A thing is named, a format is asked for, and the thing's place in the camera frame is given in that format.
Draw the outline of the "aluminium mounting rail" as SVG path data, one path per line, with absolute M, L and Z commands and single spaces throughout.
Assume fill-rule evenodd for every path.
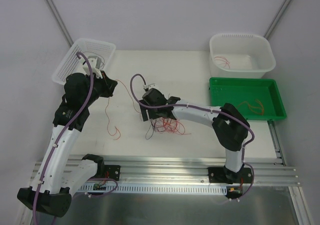
M 172 158 L 105 155 L 107 165 L 120 166 L 120 182 L 130 184 L 207 185 L 209 167 L 222 166 L 223 158 Z M 255 186 L 300 187 L 295 167 L 280 158 L 251 159 Z

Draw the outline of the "green plastic tray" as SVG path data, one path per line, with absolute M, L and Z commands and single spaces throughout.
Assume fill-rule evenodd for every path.
M 247 120 L 279 121 L 287 118 L 273 79 L 212 77 L 209 92 L 212 106 L 232 104 Z

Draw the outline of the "white perforated plastic basket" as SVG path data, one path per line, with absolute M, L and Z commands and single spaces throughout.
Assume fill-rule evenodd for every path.
M 84 59 L 78 58 L 76 53 L 81 52 L 87 58 L 89 56 L 97 56 L 102 59 L 101 71 L 106 72 L 107 68 L 112 61 L 113 55 L 116 51 L 116 45 L 106 41 L 79 38 L 77 39 L 71 48 L 68 50 L 55 72 L 52 75 L 52 81 L 64 85 L 66 83 L 67 76 L 73 73 L 83 73 Z

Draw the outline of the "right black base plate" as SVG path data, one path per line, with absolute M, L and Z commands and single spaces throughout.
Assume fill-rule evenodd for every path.
M 233 172 L 222 166 L 208 167 L 207 170 L 210 183 L 250 184 L 254 178 L 252 169 L 248 167 L 243 167 L 238 172 Z

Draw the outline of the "aluminium frame post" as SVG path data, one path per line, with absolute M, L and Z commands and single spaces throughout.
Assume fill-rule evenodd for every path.
M 54 18 L 54 20 L 56 21 L 62 36 L 64 37 L 65 41 L 67 42 L 68 46 L 71 47 L 74 43 L 64 21 L 63 18 L 61 17 L 54 0 L 44 0 L 46 5 L 48 6 L 48 9 L 50 10 L 50 12 L 52 13 L 52 16 Z
M 278 8 L 277 12 L 275 13 L 273 19 L 271 20 L 269 26 L 267 27 L 263 37 L 269 40 L 273 33 L 275 32 L 277 26 L 281 22 L 281 19 L 284 17 L 285 13 L 287 12 L 288 8 L 290 7 L 293 0 L 283 0 L 280 7 Z

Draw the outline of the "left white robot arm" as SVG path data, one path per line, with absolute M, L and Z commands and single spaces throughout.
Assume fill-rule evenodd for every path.
M 117 81 L 100 75 L 73 73 L 66 78 L 61 104 L 54 114 L 51 139 L 34 180 L 20 188 L 17 198 L 34 213 L 62 218 L 70 208 L 72 197 L 89 179 L 106 178 L 104 158 L 86 154 L 69 175 L 64 175 L 71 150 L 81 134 L 97 99 L 109 98 Z

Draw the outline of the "white plastic tub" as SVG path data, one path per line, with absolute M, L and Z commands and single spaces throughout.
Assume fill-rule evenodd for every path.
M 269 41 L 251 33 L 217 33 L 209 40 L 212 77 L 260 79 L 276 67 Z

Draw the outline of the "right aluminium frame post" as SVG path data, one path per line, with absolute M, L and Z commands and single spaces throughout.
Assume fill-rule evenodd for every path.
M 285 13 L 287 12 L 288 8 L 290 7 L 293 0 L 283 0 L 280 7 L 278 8 L 277 12 L 275 13 L 273 19 L 271 20 L 269 26 L 267 27 L 263 37 L 269 40 L 273 33 L 275 32 L 277 26 L 281 22 L 281 19 L 284 17 Z

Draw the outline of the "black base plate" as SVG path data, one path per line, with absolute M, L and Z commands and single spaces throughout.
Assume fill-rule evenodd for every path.
M 248 167 L 243 167 L 238 172 L 233 172 L 222 166 L 208 167 L 207 170 L 210 183 L 250 184 L 254 178 L 252 169 Z
M 104 165 L 102 170 L 102 178 L 113 179 L 119 181 L 121 175 L 121 166 L 120 165 Z

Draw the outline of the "left aluminium frame post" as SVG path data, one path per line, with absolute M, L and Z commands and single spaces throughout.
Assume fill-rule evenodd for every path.
M 46 5 L 48 6 L 48 9 L 50 10 L 50 12 L 52 13 L 52 16 L 54 18 L 54 20 L 56 21 L 62 36 L 64 37 L 65 41 L 67 42 L 68 46 L 71 47 L 74 43 L 64 21 L 63 18 L 61 17 L 54 0 L 44 0 Z

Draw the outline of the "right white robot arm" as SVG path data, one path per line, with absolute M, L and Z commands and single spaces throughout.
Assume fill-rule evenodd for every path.
M 216 175 L 216 179 L 226 184 L 239 182 L 244 168 L 244 142 L 251 129 L 232 104 L 200 106 L 176 96 L 165 98 L 155 88 L 147 90 L 138 103 L 144 121 L 157 118 L 186 120 L 212 128 L 226 155 L 222 172 Z

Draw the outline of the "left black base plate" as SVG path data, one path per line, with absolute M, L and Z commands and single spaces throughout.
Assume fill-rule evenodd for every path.
M 121 166 L 120 165 L 104 165 L 102 170 L 102 178 L 113 179 L 119 181 L 121 175 Z

